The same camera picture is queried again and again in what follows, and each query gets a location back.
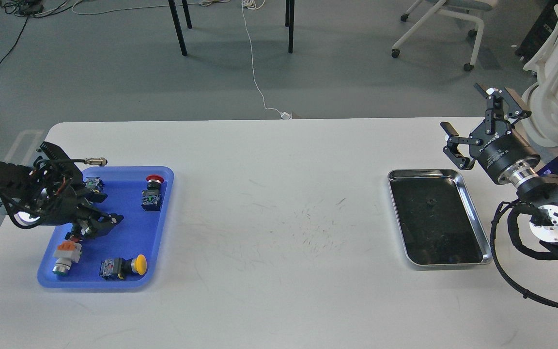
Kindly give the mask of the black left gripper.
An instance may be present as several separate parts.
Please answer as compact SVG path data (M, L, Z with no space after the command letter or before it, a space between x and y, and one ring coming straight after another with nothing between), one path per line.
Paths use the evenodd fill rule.
M38 210L41 212L38 223L51 226L73 223L72 232L82 234L83 240L106 236L124 220L124 216L112 213L89 217L90 210L87 207L102 203L107 197L106 193L72 187L55 196L44 189L37 197Z

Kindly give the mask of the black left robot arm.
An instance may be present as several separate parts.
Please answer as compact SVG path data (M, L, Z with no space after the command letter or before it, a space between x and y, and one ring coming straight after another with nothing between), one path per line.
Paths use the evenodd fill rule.
M95 207L107 198L102 181L84 180L77 167L105 166L104 158L72 159L62 148L42 142L32 166L0 161L0 207L19 228L70 223L66 238L78 242L106 236L124 219Z

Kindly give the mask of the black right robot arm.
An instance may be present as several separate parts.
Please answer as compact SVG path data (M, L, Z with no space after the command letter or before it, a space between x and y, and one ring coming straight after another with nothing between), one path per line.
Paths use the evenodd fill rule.
M535 171L540 155L514 130L518 122L531 115L518 93L478 83L474 86L486 99L485 117L468 137L461 137L449 122L441 122L447 133L443 152L458 169L471 170L478 162L496 185L514 185L518 198L500 203L491 223L489 245L494 263L523 298L558 308L558 302L514 281L499 263L495 250L497 225L507 213L510 241L519 252L534 260L558 261L558 176L541 176Z

